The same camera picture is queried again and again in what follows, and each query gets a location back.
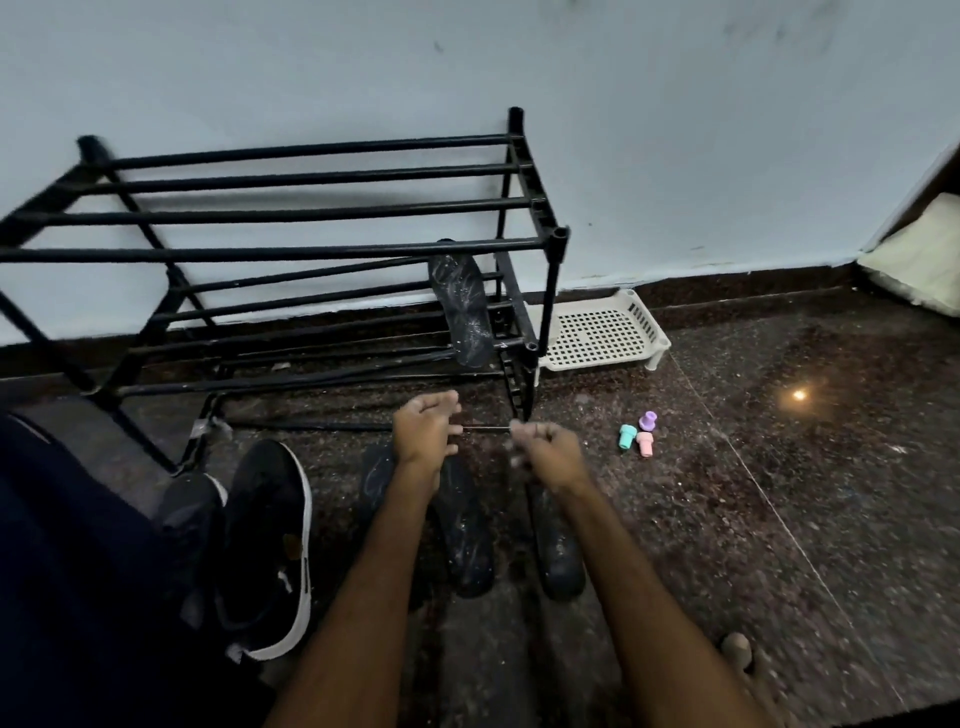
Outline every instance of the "plastic basket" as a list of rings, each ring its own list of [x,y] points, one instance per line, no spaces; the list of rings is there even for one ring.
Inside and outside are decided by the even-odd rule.
[[[528,305],[535,330],[543,306]],[[540,365],[552,372],[646,360],[653,372],[670,340],[632,289],[606,299],[557,303],[550,322],[549,346]]]

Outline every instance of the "shoe rack shelf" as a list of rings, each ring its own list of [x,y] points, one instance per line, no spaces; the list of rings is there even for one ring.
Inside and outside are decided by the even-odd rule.
[[[536,388],[534,380],[539,357],[546,354],[547,328],[557,290],[560,266],[564,260],[569,229],[560,227],[540,183],[540,176],[530,154],[523,130],[523,109],[509,112],[505,133],[472,136],[445,136],[419,139],[359,141],[333,144],[237,149],[214,152],[164,155],[158,157],[115,158],[105,143],[96,136],[77,140],[80,161],[46,189],[35,195],[0,220],[0,263],[155,263],[166,268],[168,286],[153,314],[136,335],[132,345],[111,371],[96,380],[62,350],[62,348],[29,318],[9,297],[0,292],[0,312],[27,336],[32,345],[70,380],[97,407],[109,414],[123,431],[169,473],[189,470],[201,461],[206,444],[207,426],[222,415],[227,398],[278,392],[349,386],[369,382],[403,380],[456,381],[464,378],[492,376],[506,383],[507,397],[516,415],[530,417]],[[248,175],[233,177],[199,177],[127,182],[127,170],[217,164],[219,162],[252,161],[277,158],[309,158],[321,155],[394,152],[419,149],[452,149],[460,147],[502,146],[502,164],[470,164],[458,166],[412,167],[344,172],[316,172],[286,175]],[[321,207],[271,210],[184,210],[148,211],[138,202],[141,195],[164,192],[206,192],[210,190],[245,190],[266,187],[294,187],[333,183],[363,183],[398,180],[502,176],[498,198],[456,202],[419,202],[407,205]],[[518,180],[518,194],[511,195],[511,180]],[[67,210],[82,197],[116,195],[124,212],[75,212]],[[526,209],[531,215],[533,237],[505,238],[506,213],[510,209]],[[325,247],[271,248],[168,248],[156,227],[164,225],[231,225],[238,223],[316,222],[359,220],[412,215],[435,215],[497,211],[495,236],[485,240],[440,241],[403,245],[360,245]],[[114,249],[37,249],[25,244],[50,227],[63,226],[134,226],[140,229],[149,248]],[[527,315],[516,282],[510,253],[541,250],[547,260],[544,285],[544,325],[534,330]],[[279,328],[268,333],[230,335],[229,327],[218,323],[223,316],[254,313],[297,306],[332,303],[388,294],[399,294],[430,288],[429,281],[415,281],[353,288],[336,293],[322,293],[296,298],[276,298],[257,303],[220,307],[204,305],[204,294],[210,291],[253,286],[271,286],[291,280],[348,276],[364,271],[424,263],[431,255],[493,254],[496,269],[485,274],[495,281],[495,293],[488,296],[493,333],[496,338],[498,372],[450,371],[437,373],[437,363],[453,364],[454,351],[447,344],[436,347],[402,347],[402,336],[390,335],[398,327],[429,321],[443,321],[441,310],[374,315],[360,321],[326,326]],[[345,265],[305,268],[256,278],[222,280],[194,285],[180,264],[190,262],[227,263],[255,261],[326,261],[351,260]],[[296,311],[284,316],[295,316]],[[199,321],[202,326],[178,331],[170,336],[175,322]],[[308,374],[273,373],[279,362],[298,359],[348,358],[354,352],[367,359],[359,366],[323,369]],[[204,373],[186,381],[142,383],[148,365],[202,359]],[[239,370],[261,368],[258,376],[238,376]],[[186,447],[179,459],[171,458],[123,411],[127,398],[155,397],[203,392],[207,394]],[[231,426],[287,430],[389,430],[384,423],[331,422],[256,422],[232,423]],[[499,430],[502,425],[479,425],[477,429]]]

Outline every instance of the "purple cap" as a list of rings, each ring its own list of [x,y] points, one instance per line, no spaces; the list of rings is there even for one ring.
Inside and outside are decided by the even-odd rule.
[[[656,412],[644,412],[643,417],[640,418],[640,429],[644,432],[653,432],[654,427],[657,426],[657,413]]]

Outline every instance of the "white shoe sole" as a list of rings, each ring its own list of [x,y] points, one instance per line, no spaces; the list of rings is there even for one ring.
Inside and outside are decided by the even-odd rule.
[[[303,465],[300,464],[300,461],[292,450],[285,445],[283,445],[283,447],[290,453],[290,457],[294,459],[294,462],[297,463],[297,470],[300,471],[300,484],[303,487],[303,530],[300,533],[300,548],[302,549],[300,554],[300,604],[297,606],[297,616],[294,618],[293,626],[290,627],[290,631],[287,632],[286,637],[276,644],[271,644],[269,647],[261,647],[260,649],[247,652],[252,658],[260,661],[273,660],[292,650],[300,643],[300,640],[303,639],[303,635],[306,634],[306,628],[310,624],[310,559],[308,544],[310,543],[310,523],[313,520],[313,493],[310,491],[310,482],[307,480],[306,473],[303,471]]]
[[[217,489],[217,495],[220,496],[220,504],[227,505],[227,489],[224,488],[224,486],[220,484],[220,481],[210,473],[204,473],[204,475],[206,475],[209,481],[213,483],[213,487]]]

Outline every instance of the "floor tile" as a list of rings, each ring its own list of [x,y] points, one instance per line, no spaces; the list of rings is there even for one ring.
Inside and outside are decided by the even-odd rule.
[[[845,290],[688,312],[673,356],[906,705],[960,694],[960,329]]]

